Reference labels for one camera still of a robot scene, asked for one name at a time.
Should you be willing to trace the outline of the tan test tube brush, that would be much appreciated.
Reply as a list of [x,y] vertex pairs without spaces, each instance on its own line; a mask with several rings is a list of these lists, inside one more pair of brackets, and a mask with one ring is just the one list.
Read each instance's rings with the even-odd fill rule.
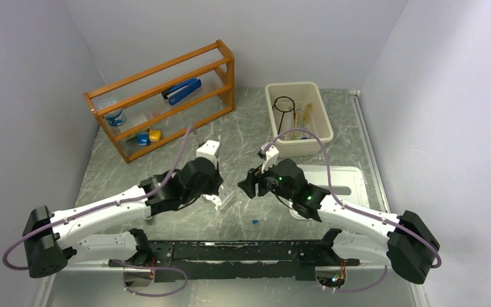
[[309,121],[311,118],[311,111],[312,111],[313,105],[312,104],[307,104],[303,109],[301,113],[301,122],[302,126],[306,128],[309,125]]

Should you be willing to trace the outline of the colourful plastic spoons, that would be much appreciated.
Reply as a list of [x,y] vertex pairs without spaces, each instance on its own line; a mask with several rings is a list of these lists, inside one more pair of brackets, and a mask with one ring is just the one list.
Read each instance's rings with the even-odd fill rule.
[[[302,122],[302,111],[299,109],[298,111],[294,112],[294,120],[293,120],[293,127],[298,129],[298,128],[303,128],[303,122]],[[304,137],[303,132],[301,131],[294,131],[292,139],[293,140],[300,140]]]

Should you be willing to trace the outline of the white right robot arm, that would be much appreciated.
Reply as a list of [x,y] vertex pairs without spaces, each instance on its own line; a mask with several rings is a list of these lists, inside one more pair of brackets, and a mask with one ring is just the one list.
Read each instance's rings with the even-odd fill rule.
[[336,200],[327,186],[306,179],[301,168],[285,159],[264,170],[248,170],[238,187],[249,198],[272,193],[291,203],[304,219],[340,226],[333,240],[320,246],[321,260],[334,265],[339,260],[358,259],[392,268],[401,278],[418,285],[431,269],[440,266],[440,244],[414,212],[390,214]]

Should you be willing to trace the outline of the clear plastic bag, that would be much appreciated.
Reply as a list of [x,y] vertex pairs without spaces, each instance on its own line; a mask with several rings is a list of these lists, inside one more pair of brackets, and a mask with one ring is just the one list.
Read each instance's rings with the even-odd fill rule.
[[233,201],[235,193],[233,191],[223,191],[219,195],[207,195],[204,194],[203,197],[214,204],[214,209],[216,211],[222,211],[228,207]]

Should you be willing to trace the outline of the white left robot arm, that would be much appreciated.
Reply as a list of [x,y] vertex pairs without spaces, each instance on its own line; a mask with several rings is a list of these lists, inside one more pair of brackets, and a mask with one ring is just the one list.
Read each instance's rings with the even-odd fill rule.
[[153,175],[123,193],[75,209],[33,209],[22,233],[31,278],[50,276],[69,264],[121,260],[142,266],[152,257],[147,236],[137,229],[117,235],[101,231],[133,219],[178,211],[200,196],[217,195],[223,179],[214,155],[199,155],[183,168]]

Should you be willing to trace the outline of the black metal ring tripod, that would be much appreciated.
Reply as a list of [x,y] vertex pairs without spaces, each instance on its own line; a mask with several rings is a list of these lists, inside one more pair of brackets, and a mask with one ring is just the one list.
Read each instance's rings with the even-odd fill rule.
[[276,110],[280,114],[279,125],[277,126],[277,133],[279,134],[283,128],[283,122],[287,115],[290,116],[292,123],[296,119],[296,103],[294,99],[288,96],[279,96],[274,99],[272,103],[272,110]]

